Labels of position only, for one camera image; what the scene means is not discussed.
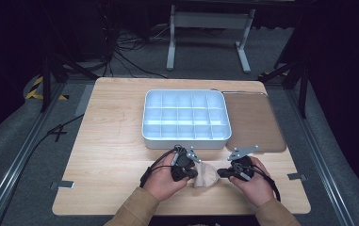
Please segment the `metal frame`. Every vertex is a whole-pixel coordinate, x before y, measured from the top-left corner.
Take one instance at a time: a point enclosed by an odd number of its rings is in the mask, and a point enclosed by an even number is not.
[[[206,28],[225,28],[242,29],[243,36],[236,42],[238,57],[241,62],[243,72],[250,73],[250,65],[247,60],[244,46],[250,33],[253,23],[255,9],[251,9],[248,14],[226,14],[226,13],[201,13],[201,12],[176,12],[175,5],[171,6],[170,20],[170,46],[168,49],[167,70],[173,70],[175,60],[175,28],[176,27],[206,27]]]

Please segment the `sleeve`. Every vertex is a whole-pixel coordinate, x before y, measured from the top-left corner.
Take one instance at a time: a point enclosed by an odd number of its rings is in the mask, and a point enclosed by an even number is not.
[[[261,226],[299,226],[300,223],[280,202],[272,199],[261,205],[255,216]]]
[[[153,217],[159,201],[143,188],[137,187],[105,226],[146,226]]]

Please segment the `beige cloth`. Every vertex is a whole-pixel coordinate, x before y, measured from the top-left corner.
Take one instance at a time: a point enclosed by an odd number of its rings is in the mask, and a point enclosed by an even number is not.
[[[194,187],[196,188],[213,186],[220,178],[217,174],[217,169],[205,162],[196,163],[194,168],[198,172],[194,181]]]

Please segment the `person's right hand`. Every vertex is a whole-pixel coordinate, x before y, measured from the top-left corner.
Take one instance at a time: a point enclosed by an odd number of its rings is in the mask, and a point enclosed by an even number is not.
[[[270,176],[265,169],[265,166],[259,161],[258,158],[251,157],[253,165],[259,167],[262,171],[264,171],[267,176]],[[247,199],[254,204],[256,207],[263,205],[265,202],[274,199],[273,190],[270,187],[269,183],[258,173],[254,173],[253,178],[248,181],[242,181],[232,176],[229,178],[229,181],[232,182],[235,186],[237,186],[247,197]]]

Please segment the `black curtain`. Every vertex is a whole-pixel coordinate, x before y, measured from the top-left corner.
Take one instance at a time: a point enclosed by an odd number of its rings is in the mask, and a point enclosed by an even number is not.
[[[308,53],[311,84],[337,143],[359,177],[359,1],[328,2],[326,9],[303,15],[282,62]]]

